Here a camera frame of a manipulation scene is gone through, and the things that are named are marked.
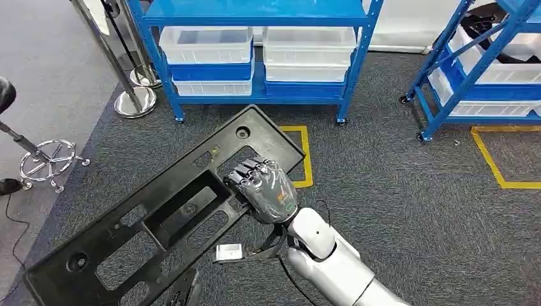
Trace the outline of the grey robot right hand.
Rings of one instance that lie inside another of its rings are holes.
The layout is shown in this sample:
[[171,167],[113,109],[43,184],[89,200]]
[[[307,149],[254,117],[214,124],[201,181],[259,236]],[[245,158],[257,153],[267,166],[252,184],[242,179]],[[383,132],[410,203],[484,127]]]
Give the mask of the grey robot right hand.
[[298,211],[293,182],[273,159],[247,158],[235,166],[224,181],[249,201],[256,218],[263,224],[284,223]]

